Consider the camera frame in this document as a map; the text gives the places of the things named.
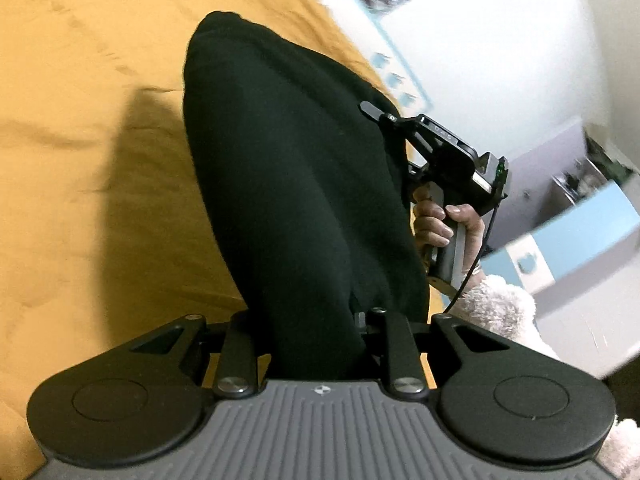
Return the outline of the person's right hand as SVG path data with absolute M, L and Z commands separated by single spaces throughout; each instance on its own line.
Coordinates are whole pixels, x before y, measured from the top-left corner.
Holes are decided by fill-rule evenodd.
M 472 271 L 473 275 L 482 274 L 482 267 L 476 261 L 485 234 L 485 223 L 480 215 L 468 204 L 445 207 L 437 205 L 426 185 L 420 186 L 413 193 L 413 198 L 416 203 L 413 208 L 413 232 L 418 248 L 446 247 L 454 237 L 454 229 L 447 226 L 445 221 L 452 220 L 466 229 L 463 271 Z

